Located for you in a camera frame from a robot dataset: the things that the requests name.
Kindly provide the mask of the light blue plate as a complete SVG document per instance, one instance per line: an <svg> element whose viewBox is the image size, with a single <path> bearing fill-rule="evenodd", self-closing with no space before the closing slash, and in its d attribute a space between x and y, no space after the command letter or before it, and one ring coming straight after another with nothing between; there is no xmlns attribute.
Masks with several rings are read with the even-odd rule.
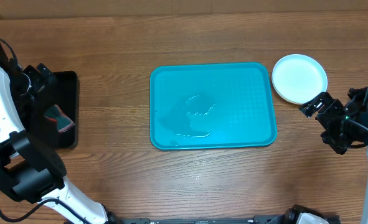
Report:
<svg viewBox="0 0 368 224"><path fill-rule="evenodd" d="M290 80L297 88L301 105L328 89L328 77L315 59L303 54L291 54L279 59L271 74L273 78Z"/></svg>

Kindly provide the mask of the green and pink sponge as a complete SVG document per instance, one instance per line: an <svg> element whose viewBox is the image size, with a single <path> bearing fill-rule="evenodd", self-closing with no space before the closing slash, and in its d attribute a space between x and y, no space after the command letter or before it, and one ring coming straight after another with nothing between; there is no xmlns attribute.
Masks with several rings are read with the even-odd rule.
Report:
<svg viewBox="0 0 368 224"><path fill-rule="evenodd" d="M58 105L53 105L48 108L45 111L44 116L56 124L57 131L59 133L64 133L75 125L75 123L60 109Z"/></svg>

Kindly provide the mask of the white plate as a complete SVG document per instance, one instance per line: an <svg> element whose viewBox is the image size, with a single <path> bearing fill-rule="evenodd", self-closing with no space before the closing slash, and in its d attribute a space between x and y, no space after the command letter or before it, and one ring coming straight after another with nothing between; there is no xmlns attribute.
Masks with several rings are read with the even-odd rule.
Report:
<svg viewBox="0 0 368 224"><path fill-rule="evenodd" d="M273 84L275 91L284 100L290 103L297 104L297 105L301 104L301 100L299 99L297 88L292 82L290 82L290 80L287 81L287 80L273 78L272 84Z"/></svg>

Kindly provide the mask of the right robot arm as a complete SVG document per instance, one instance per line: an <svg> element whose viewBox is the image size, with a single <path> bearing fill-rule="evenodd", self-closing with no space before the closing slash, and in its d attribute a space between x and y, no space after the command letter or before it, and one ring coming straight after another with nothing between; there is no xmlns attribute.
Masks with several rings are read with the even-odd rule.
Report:
<svg viewBox="0 0 368 224"><path fill-rule="evenodd" d="M316 116L315 120L324 128L321 133L323 143L337 154L366 147L368 165L368 86L350 88L347 95L349 101L343 105L328 92L321 92L302 104L299 110L308 118ZM368 223L368 175L361 222Z"/></svg>

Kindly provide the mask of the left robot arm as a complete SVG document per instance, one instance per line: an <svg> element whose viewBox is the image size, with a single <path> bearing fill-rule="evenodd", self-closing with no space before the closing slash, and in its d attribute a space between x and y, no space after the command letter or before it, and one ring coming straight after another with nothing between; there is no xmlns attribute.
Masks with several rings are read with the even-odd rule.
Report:
<svg viewBox="0 0 368 224"><path fill-rule="evenodd" d="M49 207L70 223L118 223L73 185L57 153L77 145L78 103L75 72L21 67L0 39L0 192L35 209ZM1 208L0 217L7 219Z"/></svg>

